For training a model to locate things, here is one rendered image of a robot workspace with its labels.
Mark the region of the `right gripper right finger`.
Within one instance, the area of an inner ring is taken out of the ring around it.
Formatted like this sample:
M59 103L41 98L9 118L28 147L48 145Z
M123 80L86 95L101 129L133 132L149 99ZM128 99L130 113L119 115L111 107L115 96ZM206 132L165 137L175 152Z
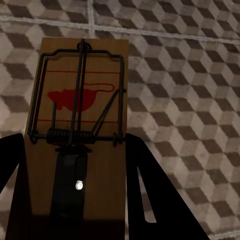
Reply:
M210 240L144 141L125 134L129 240ZM139 168L156 223L145 220Z

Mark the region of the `mousetrap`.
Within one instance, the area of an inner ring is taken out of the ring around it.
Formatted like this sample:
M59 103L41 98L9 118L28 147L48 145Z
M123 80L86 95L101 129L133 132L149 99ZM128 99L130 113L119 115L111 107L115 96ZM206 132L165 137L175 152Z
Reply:
M43 37L5 240L125 240L128 39Z

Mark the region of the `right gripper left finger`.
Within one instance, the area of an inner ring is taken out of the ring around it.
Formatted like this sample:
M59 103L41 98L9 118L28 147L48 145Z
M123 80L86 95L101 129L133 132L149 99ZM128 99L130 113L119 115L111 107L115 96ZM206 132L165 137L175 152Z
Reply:
M0 193L20 162L23 141L21 133L0 138Z

